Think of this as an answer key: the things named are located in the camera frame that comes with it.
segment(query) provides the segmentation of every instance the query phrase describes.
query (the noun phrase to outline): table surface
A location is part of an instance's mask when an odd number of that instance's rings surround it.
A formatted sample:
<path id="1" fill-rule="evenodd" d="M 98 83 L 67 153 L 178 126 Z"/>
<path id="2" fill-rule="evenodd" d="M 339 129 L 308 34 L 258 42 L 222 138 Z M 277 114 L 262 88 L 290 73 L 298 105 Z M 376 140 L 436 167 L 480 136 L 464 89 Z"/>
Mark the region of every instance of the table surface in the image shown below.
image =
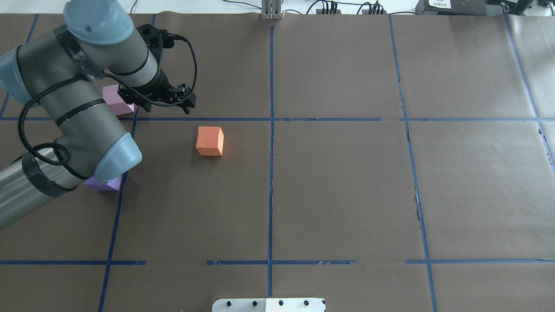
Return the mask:
<path id="1" fill-rule="evenodd" d="M 80 186 L 0 232 L 2 311 L 555 306 L 555 19 L 133 19 L 190 39 L 197 107 L 120 117 L 143 152 L 120 192 Z M 0 52 L 61 22 L 5 14 Z M 190 83 L 186 46 L 162 66 Z M 23 147 L 21 105 L 0 98 L 3 168 Z M 200 125 L 222 127 L 222 157 L 196 152 Z M 26 131 L 59 136 L 40 107 Z"/>

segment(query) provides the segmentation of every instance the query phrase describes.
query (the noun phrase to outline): metal bracket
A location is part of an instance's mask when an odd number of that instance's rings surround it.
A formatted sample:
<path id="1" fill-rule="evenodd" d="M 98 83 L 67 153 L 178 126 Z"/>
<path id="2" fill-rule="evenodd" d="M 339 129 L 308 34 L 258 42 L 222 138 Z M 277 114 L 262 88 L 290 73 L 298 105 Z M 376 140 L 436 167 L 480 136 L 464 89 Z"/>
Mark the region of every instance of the metal bracket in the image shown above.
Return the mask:
<path id="1" fill-rule="evenodd" d="M 262 0 L 262 19 L 281 19 L 281 0 Z"/>
<path id="2" fill-rule="evenodd" d="M 325 312 L 322 298 L 218 299 L 212 312 Z"/>

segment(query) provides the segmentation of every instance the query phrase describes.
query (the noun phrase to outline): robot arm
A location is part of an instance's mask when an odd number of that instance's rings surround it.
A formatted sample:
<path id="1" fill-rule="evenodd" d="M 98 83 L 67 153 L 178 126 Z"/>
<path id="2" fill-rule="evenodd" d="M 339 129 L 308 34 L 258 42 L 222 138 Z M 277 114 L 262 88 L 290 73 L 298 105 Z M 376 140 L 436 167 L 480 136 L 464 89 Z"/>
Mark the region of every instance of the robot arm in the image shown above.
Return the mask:
<path id="1" fill-rule="evenodd" d="M 0 87 L 26 103 L 18 130 L 28 149 L 0 171 L 0 230 L 93 175 L 109 181 L 141 161 L 135 141 L 93 81 L 117 80 L 122 98 L 148 112 L 152 104 L 177 105 L 187 114 L 195 106 L 194 83 L 174 88 L 160 68 L 162 49 L 172 47 L 175 39 L 190 47 L 185 38 L 151 25 L 135 29 L 114 0 L 71 0 L 64 20 L 54 32 L 0 58 Z M 23 122 L 38 100 L 63 135 L 31 147 Z"/>

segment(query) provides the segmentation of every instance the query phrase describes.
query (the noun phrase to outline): foam block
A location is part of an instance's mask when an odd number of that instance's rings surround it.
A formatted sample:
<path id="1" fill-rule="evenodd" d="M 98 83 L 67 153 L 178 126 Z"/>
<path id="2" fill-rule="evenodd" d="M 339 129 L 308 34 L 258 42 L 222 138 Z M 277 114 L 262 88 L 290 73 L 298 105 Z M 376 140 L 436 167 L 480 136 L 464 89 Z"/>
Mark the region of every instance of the foam block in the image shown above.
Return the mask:
<path id="1" fill-rule="evenodd" d="M 224 151 L 224 132 L 220 127 L 199 127 L 196 150 L 202 156 L 221 156 Z"/>
<path id="2" fill-rule="evenodd" d="M 122 184 L 122 176 L 110 180 L 108 182 L 103 182 L 95 177 L 87 179 L 84 184 L 95 190 L 107 190 L 107 191 L 118 191 Z"/>
<path id="3" fill-rule="evenodd" d="M 135 104 L 127 104 L 118 94 L 118 84 L 102 88 L 102 97 L 116 116 L 135 112 Z"/>

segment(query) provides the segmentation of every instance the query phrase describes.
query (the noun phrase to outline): white label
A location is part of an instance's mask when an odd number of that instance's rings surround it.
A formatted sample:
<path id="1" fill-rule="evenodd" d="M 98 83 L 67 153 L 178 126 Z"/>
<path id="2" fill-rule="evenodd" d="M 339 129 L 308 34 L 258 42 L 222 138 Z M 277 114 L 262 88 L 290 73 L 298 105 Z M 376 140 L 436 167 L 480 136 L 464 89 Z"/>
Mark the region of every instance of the white label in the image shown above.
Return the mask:
<path id="1" fill-rule="evenodd" d="M 451 0 L 428 0 L 428 3 L 436 8 L 450 9 Z"/>

